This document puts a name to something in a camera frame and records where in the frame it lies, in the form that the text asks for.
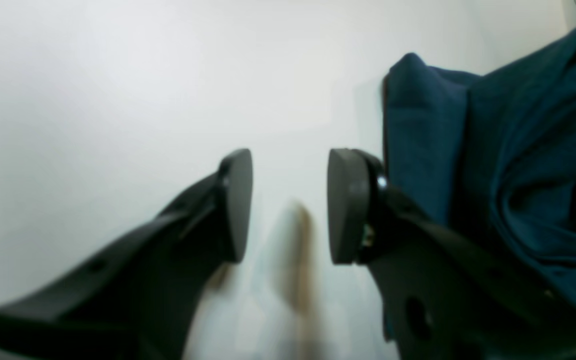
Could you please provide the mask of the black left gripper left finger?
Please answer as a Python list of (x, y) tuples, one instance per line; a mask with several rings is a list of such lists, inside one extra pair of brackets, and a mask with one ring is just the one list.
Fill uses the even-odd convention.
[(0, 360), (180, 360), (201, 294), (249, 236), (253, 159), (224, 157), (151, 221), (0, 305)]

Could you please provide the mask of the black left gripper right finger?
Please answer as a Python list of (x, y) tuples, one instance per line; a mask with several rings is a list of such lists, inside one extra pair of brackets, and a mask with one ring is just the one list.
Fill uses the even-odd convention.
[(576, 360), (576, 310), (507, 257), (436, 223), (359, 149), (327, 158), (335, 265), (366, 267), (402, 360)]

